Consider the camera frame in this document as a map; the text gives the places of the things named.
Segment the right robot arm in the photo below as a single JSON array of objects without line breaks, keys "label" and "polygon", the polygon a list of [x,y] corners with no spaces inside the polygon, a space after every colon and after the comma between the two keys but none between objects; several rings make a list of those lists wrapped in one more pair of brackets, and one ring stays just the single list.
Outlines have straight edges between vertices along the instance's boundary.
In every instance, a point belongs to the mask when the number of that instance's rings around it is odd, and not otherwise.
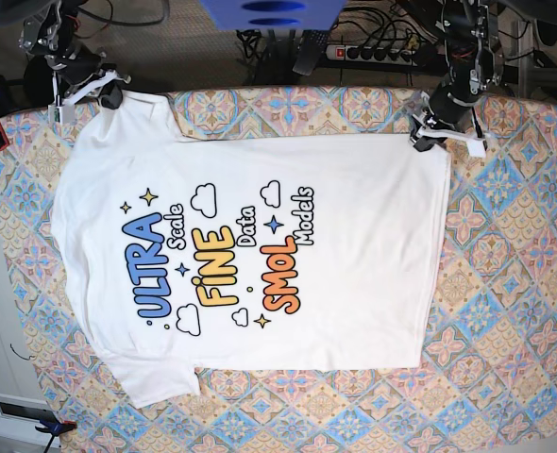
[{"label": "right robot arm", "polygon": [[91,50],[78,36],[78,1],[53,1],[26,18],[19,40],[28,64],[24,89],[28,101],[47,107],[49,119],[71,123],[76,105],[95,100],[105,109],[118,109],[122,86],[130,82],[107,62],[103,49]]}]

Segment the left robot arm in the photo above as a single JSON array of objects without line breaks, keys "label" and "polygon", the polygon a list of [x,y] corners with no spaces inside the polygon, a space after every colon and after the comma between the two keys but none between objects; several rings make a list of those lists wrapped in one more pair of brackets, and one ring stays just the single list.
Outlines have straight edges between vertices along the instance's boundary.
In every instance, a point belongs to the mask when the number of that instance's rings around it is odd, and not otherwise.
[{"label": "left robot arm", "polygon": [[472,158],[486,156],[486,136],[475,107],[503,73],[497,19],[486,1],[445,1],[441,7],[447,74],[413,115],[410,140],[426,152],[451,139],[466,145]]}]

